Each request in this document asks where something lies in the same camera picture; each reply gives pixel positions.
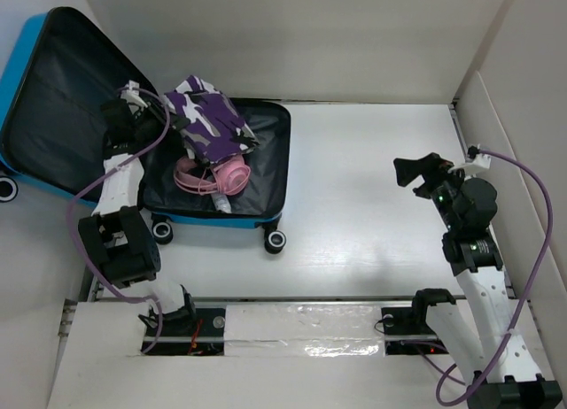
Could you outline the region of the purple camouflage clothing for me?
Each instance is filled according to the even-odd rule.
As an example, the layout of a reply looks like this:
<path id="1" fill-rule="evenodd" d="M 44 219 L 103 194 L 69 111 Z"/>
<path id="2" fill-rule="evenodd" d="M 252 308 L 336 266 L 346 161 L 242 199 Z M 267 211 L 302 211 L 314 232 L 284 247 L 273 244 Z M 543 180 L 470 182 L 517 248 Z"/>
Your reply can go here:
<path id="1" fill-rule="evenodd" d="M 195 75 L 165 94 L 175 129 L 200 161 L 215 165 L 254 151 L 260 142 L 229 98 Z"/>

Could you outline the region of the blue kids suitcase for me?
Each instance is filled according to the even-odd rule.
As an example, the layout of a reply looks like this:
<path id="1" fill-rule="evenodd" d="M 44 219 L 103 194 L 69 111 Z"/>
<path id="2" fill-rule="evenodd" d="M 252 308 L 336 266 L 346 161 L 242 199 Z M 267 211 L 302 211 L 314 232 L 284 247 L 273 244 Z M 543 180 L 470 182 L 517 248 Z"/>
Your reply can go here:
<path id="1" fill-rule="evenodd" d="M 128 79 L 148 79 L 85 15 L 58 7 L 27 19 L 1 77 L 1 164 L 34 185 L 71 197 L 102 175 L 106 124 L 100 110 Z M 182 155 L 171 133 L 143 158 L 140 202 L 151 213 L 151 233 L 168 244 L 176 223 L 263 228 L 265 249 L 283 250 L 279 229 L 287 190 L 291 115 L 280 104 L 233 100 L 259 139 L 245 156 L 251 177 L 218 212 L 210 197 L 180 190 L 174 164 Z"/>

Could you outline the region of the pink headphones with cable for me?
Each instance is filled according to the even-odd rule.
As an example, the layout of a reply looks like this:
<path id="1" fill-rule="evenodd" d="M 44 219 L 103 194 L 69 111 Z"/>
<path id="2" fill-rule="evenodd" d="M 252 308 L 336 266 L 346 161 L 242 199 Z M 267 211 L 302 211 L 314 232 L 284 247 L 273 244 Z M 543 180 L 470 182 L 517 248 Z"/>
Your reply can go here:
<path id="1" fill-rule="evenodd" d="M 200 196 L 213 193 L 234 196 L 246 187 L 250 176 L 251 168 L 242 155 L 209 167 L 199 166 L 193 159 L 184 157 L 177 161 L 174 170 L 176 186 Z"/>

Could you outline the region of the translucent white plastic bottle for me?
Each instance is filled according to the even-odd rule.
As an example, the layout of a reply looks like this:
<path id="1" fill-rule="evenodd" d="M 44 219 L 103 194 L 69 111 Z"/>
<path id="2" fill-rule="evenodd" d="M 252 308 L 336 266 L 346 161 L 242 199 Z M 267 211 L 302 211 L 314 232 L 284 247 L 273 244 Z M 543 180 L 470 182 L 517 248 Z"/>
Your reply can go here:
<path id="1" fill-rule="evenodd" d="M 212 201 L 214 203 L 214 208 L 217 212 L 232 213 L 232 208 L 228 197 L 222 193 L 213 193 L 211 195 Z"/>

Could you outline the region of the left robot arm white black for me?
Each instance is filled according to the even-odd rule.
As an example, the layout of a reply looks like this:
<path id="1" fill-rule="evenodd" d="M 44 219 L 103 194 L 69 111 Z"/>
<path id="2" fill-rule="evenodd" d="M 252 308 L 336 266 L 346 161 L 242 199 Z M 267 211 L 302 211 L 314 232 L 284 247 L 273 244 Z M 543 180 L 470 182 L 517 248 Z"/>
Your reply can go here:
<path id="1" fill-rule="evenodd" d="M 425 137 L 419 105 L 296 105 L 240 100 L 262 145 L 246 157 L 243 190 L 217 212 L 207 195 L 179 190 L 160 169 L 170 197 L 151 206 L 153 223 L 133 204 L 99 207 L 79 222 L 82 245 L 105 287 L 147 306 L 152 336 L 188 335 L 199 317 L 183 282 L 160 272 L 156 235 L 174 222 L 217 227 L 199 251 L 173 258 L 183 279 L 201 271 L 225 297 L 406 297 L 442 274 L 441 224 L 394 188 L 392 154 L 410 154 Z"/>

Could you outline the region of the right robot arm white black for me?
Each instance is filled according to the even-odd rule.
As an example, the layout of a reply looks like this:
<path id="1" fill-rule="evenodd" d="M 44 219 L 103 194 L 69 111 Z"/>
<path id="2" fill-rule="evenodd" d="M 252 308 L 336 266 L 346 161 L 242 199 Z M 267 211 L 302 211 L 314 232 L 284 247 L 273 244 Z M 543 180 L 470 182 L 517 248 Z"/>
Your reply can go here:
<path id="1" fill-rule="evenodd" d="M 409 321 L 420 332 L 434 331 L 464 380 L 465 392 L 453 400 L 440 398 L 441 406 L 556 408 L 563 400 L 561 387 L 544 377 L 517 330 L 527 297 L 521 296 L 516 307 L 509 305 L 503 261 L 489 230 L 498 210 L 497 191 L 477 176 L 489 165 L 487 152 L 460 166 L 436 153 L 396 160 L 399 185 L 423 177 L 414 192 L 434 203 L 447 227 L 443 252 L 477 329 L 468 328 L 445 289 L 417 291 Z"/>

